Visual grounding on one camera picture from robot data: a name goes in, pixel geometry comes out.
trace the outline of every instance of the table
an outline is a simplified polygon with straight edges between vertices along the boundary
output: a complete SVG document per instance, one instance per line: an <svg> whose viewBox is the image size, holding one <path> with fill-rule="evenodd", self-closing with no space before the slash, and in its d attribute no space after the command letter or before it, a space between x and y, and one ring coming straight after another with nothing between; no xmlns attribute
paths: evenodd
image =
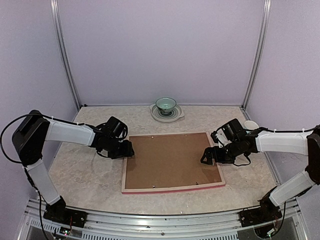
<svg viewBox="0 0 320 240"><path fill-rule="evenodd" d="M239 107L181 106L185 117L172 123L154 120L148 106L82 107L75 122L98 125L110 116L128 125L129 135L212 132L228 121L245 118ZM127 214L175 215L213 213L257 206L276 186L262 153L250 156L252 163L222 165L226 186L190 192L129 195L121 193L123 159L108 159L94 148L63 143L49 174L68 206ZM247 163L243 156L237 164Z"/></svg>

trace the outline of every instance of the cork board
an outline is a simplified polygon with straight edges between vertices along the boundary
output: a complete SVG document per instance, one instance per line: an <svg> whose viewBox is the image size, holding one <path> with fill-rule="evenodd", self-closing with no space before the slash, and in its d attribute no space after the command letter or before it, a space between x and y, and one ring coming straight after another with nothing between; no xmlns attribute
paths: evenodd
<svg viewBox="0 0 320 240"><path fill-rule="evenodd" d="M135 155L124 159L122 193L174 193L225 186L218 164L200 163L213 146L207 132L135 135Z"/></svg>

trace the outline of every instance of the bowl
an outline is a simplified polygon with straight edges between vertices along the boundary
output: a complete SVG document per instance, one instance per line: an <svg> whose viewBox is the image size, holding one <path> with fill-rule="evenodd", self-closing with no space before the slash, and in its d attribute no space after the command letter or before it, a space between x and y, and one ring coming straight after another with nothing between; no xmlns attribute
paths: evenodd
<svg viewBox="0 0 320 240"><path fill-rule="evenodd" d="M168 116L172 114L172 110L177 105L177 102L170 97L162 97L155 102L155 105L162 115Z"/></svg>

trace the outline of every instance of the white wall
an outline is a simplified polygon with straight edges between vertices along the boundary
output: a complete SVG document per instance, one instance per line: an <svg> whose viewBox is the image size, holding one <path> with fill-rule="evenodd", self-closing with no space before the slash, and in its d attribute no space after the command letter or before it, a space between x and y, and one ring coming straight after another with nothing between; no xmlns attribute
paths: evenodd
<svg viewBox="0 0 320 240"><path fill-rule="evenodd" d="M320 1L273 0L265 46L248 113L278 130L320 124ZM271 155L284 182L305 169L308 158ZM311 240L320 236L320 189L298 198Z"/></svg>
<svg viewBox="0 0 320 240"><path fill-rule="evenodd" d="M241 105L264 0L68 0L59 11L83 104Z"/></svg>
<svg viewBox="0 0 320 240"><path fill-rule="evenodd" d="M72 120L76 114L67 84L51 14L50 1L0 1L0 130L13 118L38 109ZM4 147L18 160L11 143L14 127L4 135ZM48 167L58 149L46 143ZM0 154L0 238L13 239L34 190L21 165Z"/></svg>

